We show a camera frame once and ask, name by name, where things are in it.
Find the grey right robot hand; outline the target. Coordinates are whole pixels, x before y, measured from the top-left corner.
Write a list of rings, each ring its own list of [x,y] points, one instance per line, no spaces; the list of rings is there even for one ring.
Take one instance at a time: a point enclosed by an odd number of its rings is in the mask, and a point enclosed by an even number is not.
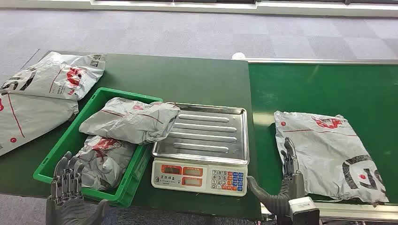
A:
[[[305,196],[304,178],[299,171],[299,163],[295,146],[288,137],[284,139],[284,150],[280,153],[283,156],[284,176],[282,186],[277,195],[271,195],[262,189],[253,176],[247,176],[247,185],[250,191],[261,203],[274,215],[290,215],[289,201]]]

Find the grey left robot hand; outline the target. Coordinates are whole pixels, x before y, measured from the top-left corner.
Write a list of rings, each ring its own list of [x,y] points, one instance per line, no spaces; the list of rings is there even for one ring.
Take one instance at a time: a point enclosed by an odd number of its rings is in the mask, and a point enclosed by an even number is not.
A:
[[[101,200],[89,214],[82,194],[84,164],[70,151],[58,161],[51,181],[51,194],[46,200],[47,225],[100,225],[108,213],[109,202]]]

